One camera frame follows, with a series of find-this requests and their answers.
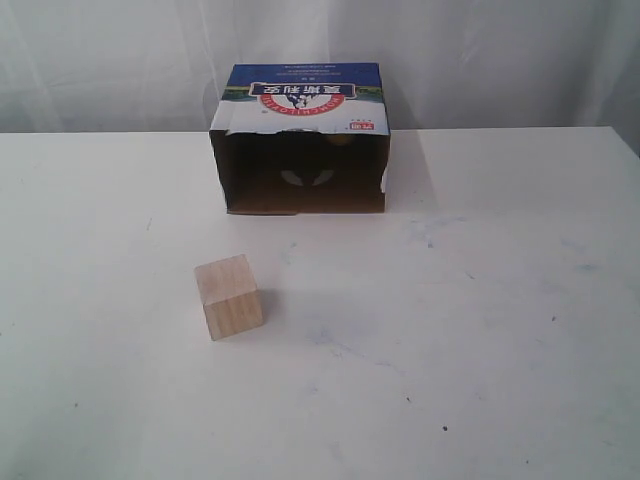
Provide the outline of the yellow ball with label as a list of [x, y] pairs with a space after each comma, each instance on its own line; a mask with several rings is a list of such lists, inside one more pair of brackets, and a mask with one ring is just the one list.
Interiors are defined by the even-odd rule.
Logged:
[[332, 146], [344, 147], [350, 145], [354, 136], [349, 134], [330, 134], [324, 136], [325, 140]]

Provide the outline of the blue white cardboard box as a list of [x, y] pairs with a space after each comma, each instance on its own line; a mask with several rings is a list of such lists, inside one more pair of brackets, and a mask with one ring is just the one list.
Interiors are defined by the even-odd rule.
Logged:
[[[354, 136], [336, 147], [330, 134]], [[237, 64], [209, 129], [233, 215], [385, 209], [391, 132], [378, 64]]]

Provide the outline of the light wooden cube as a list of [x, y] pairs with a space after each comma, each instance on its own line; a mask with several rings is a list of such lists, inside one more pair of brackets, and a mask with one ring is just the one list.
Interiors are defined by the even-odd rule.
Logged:
[[194, 275], [213, 341], [264, 324], [258, 286], [244, 254], [197, 266]]

